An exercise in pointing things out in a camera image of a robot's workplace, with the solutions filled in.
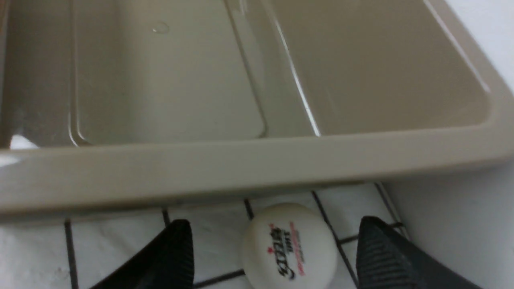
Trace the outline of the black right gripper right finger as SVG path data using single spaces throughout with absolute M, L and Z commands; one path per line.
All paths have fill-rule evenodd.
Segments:
M 360 289 L 477 289 L 376 216 L 359 227 L 356 272 Z

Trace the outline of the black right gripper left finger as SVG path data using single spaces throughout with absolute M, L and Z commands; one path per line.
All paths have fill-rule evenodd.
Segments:
M 191 289 L 195 274 L 190 222 L 174 220 L 94 289 Z

